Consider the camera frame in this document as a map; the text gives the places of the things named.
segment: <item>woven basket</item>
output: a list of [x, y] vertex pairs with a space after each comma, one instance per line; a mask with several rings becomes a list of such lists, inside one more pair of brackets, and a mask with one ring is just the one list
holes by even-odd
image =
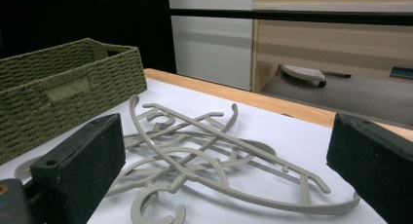
[[87, 38], [0, 59], [0, 165], [145, 90], [135, 47]]

